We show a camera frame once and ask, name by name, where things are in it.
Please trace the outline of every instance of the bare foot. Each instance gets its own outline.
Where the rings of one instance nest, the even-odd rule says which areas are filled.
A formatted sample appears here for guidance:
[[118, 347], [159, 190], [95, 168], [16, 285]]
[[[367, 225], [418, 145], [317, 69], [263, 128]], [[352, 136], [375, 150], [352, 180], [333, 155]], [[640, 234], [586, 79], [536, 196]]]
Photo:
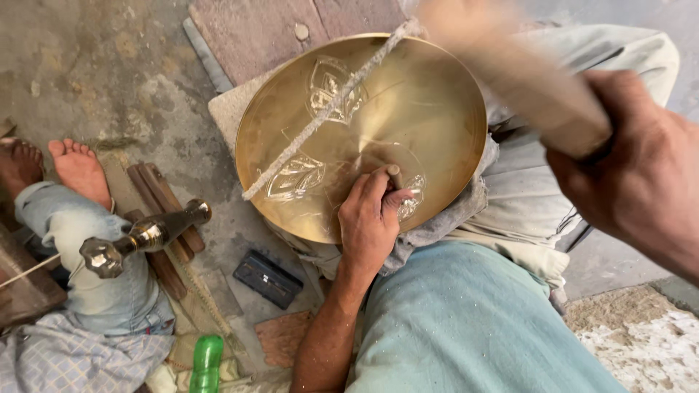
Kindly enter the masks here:
[[12, 200], [23, 189], [42, 181], [41, 150], [18, 138], [0, 139], [0, 179]]
[[72, 139], [50, 141], [48, 151], [53, 156], [56, 173], [64, 186], [111, 210], [107, 179], [97, 156], [86, 145]]

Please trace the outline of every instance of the plaid cloth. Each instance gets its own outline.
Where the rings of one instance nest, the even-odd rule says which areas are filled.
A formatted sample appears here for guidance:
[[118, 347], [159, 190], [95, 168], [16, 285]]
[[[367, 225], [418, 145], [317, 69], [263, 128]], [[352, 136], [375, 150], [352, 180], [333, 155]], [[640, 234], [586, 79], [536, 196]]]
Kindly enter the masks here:
[[69, 311], [51, 313], [0, 338], [0, 393], [133, 392], [174, 341], [105, 337], [84, 330]]

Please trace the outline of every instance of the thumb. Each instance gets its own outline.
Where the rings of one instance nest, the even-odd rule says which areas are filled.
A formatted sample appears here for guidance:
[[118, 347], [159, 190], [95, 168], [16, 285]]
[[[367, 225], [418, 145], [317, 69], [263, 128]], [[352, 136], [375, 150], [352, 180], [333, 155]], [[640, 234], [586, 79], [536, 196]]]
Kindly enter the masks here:
[[580, 169], [577, 162], [553, 149], [546, 151], [546, 160], [559, 182], [563, 195], [574, 204], [588, 198], [593, 189], [592, 179]]
[[393, 191], [384, 196], [381, 202], [381, 214], [384, 216], [384, 222], [398, 224], [398, 208], [401, 207], [403, 201], [413, 197], [412, 191], [407, 188]]

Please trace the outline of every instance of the black case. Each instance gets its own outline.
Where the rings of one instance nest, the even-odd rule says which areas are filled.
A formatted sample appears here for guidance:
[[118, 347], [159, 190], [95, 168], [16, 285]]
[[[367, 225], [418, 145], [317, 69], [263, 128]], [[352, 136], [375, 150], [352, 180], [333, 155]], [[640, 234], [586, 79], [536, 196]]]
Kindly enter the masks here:
[[303, 290], [303, 283], [255, 250], [247, 252], [233, 277], [282, 310]]

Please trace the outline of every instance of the toe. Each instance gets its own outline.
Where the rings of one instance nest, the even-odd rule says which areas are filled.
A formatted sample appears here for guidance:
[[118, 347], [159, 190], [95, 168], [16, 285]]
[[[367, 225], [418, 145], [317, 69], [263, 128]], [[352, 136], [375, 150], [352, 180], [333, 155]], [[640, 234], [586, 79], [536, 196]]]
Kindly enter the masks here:
[[34, 162], [36, 162], [37, 165], [41, 166], [43, 165], [43, 154], [41, 153], [41, 150], [39, 149], [34, 149]]
[[0, 139], [0, 150], [7, 155], [11, 155], [19, 141], [17, 138], [2, 138]]
[[15, 149], [12, 151], [12, 156], [21, 157], [23, 155], [27, 155], [28, 152], [29, 146], [27, 146], [26, 143], [20, 141], [18, 144], [15, 145]]
[[65, 155], [66, 154], [65, 141], [64, 142], [50, 141], [48, 143], [48, 152], [51, 153], [51, 156], [54, 158], [58, 158], [58, 157], [61, 157], [62, 155]]

